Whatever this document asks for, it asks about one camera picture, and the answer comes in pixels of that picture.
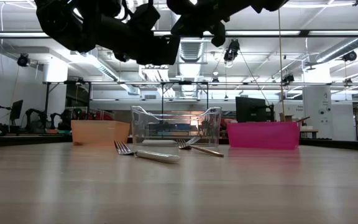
fork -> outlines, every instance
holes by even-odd
[[[208,153],[208,154],[210,154],[210,155],[212,155],[212,156],[224,157],[224,155],[221,154],[221,153],[218,153],[218,152],[215,152],[215,151],[212,151],[212,150],[203,148],[203,147],[191,146],[191,145],[187,144],[187,143],[185,142],[185,140],[183,140],[183,139],[178,139],[177,142],[178,142],[178,147],[179,147],[179,149],[187,149],[187,150],[189,150],[189,149],[196,149],[196,150],[199,150],[199,151],[201,151],[201,152]]]
[[[116,146],[116,150],[120,155],[125,155],[125,156],[135,155],[137,157],[153,159],[155,161],[160,161],[160,162],[179,162],[181,159],[180,156],[171,155],[171,154],[162,154],[162,153],[149,152],[143,150],[133,151],[123,141],[114,141],[114,145]]]

wooden table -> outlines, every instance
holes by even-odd
[[[318,130],[301,130],[301,134],[302,133],[311,133],[311,138],[317,139]]]
[[[358,223],[358,151],[148,150],[182,160],[70,143],[0,148],[0,223]]]

orange plastic container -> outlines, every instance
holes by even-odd
[[[127,142],[130,124],[119,121],[71,121],[74,145],[114,146]]]

pink plastic container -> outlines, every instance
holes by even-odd
[[[228,124],[231,147],[295,150],[299,146],[300,127],[296,122]]]

clear plastic bin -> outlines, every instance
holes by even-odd
[[[197,145],[206,147],[219,146],[219,129],[221,125],[221,107],[211,107],[201,114],[152,114],[141,106],[131,106],[132,137],[136,146],[150,145],[151,142],[175,143],[173,140],[193,137],[201,139]]]

